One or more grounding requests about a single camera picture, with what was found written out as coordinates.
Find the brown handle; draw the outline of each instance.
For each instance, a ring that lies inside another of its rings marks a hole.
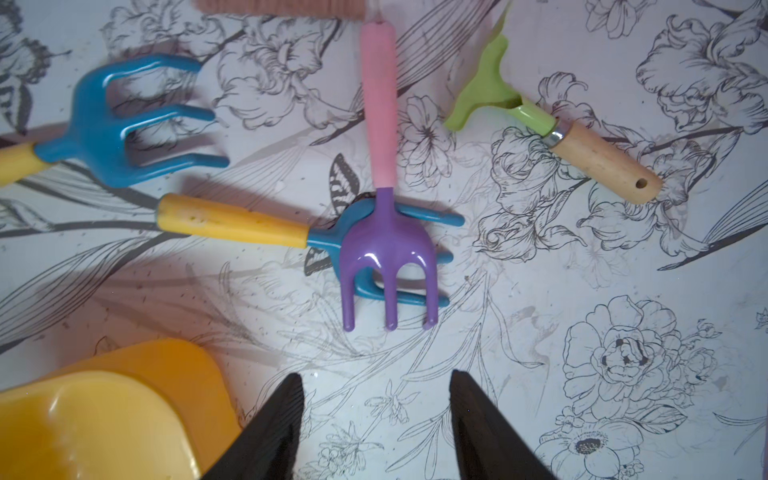
[[[653,200],[664,184],[654,172],[581,124],[574,123],[552,151],[633,204]]]

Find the white table surface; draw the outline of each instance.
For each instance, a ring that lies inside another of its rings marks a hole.
[[[177,0],[0,2],[5,144],[61,132],[85,72],[164,51],[202,72],[146,74],[112,88],[114,103],[188,101],[217,122],[151,127],[134,154],[231,159],[127,190],[70,161],[0,190],[0,387],[174,336],[215,357],[242,422],[301,373],[297,478],[458,478],[448,381],[465,369],[559,478],[761,478],[768,2],[512,7],[505,79],[662,176],[642,207],[500,111],[442,127],[503,8],[384,6],[407,87],[398,194],[467,223],[429,226],[455,254],[436,328],[402,306],[387,333],[383,305],[359,300],[347,334],[333,271],[307,275],[317,252],[173,238],[153,207],[185,193],[322,226],[370,191],[358,25],[204,17]]]

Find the hand fork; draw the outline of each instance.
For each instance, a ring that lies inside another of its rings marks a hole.
[[[116,116],[107,103],[107,85],[116,78],[160,67],[197,73],[202,65],[192,58],[176,55],[148,55],[89,72],[74,88],[71,121],[64,136],[0,151],[0,187],[68,158],[83,161],[100,182],[113,188],[129,187],[189,167],[226,167],[229,164],[226,157],[193,153],[144,167],[131,164],[125,153],[125,139],[132,131],[176,117],[202,121],[213,121],[216,117],[211,110],[180,104],[129,118]]]
[[[397,65],[395,29],[388,22],[366,23],[360,32],[362,93],[365,101],[376,208],[344,238],[339,256],[344,330],[355,328],[355,278],[378,270],[384,280],[386,327],[397,328],[397,273],[407,263],[423,268],[427,317],[437,323],[439,292],[435,244],[424,227],[395,208],[397,183]]]
[[[301,223],[291,222],[269,215],[251,212],[241,207],[219,204],[184,195],[165,195],[157,207],[157,225],[161,230],[200,237],[234,240],[237,242],[284,245],[285,247],[317,247],[325,250],[339,276],[339,252],[349,230],[373,212],[374,200],[365,198],[349,205],[336,224],[328,230],[309,228]],[[396,204],[399,212],[420,220],[443,223],[460,227],[464,217],[444,214],[427,208]],[[450,252],[441,252],[438,263],[453,260]],[[362,269],[354,279],[355,293],[373,300],[384,300],[384,291],[376,285],[372,269]],[[424,305],[423,295],[398,292],[397,301],[409,305]],[[447,296],[439,298],[440,306],[447,306]]]

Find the yellow handle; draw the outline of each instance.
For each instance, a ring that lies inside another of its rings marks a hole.
[[[0,150],[0,187],[10,185],[53,166],[35,155],[33,144],[19,144]]]
[[[306,248],[310,232],[301,223],[176,194],[161,198],[157,225],[167,232],[297,248]]]

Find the yellow bucket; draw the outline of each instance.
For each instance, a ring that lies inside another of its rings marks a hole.
[[[142,343],[0,393],[0,478],[186,480],[240,434],[216,363]]]

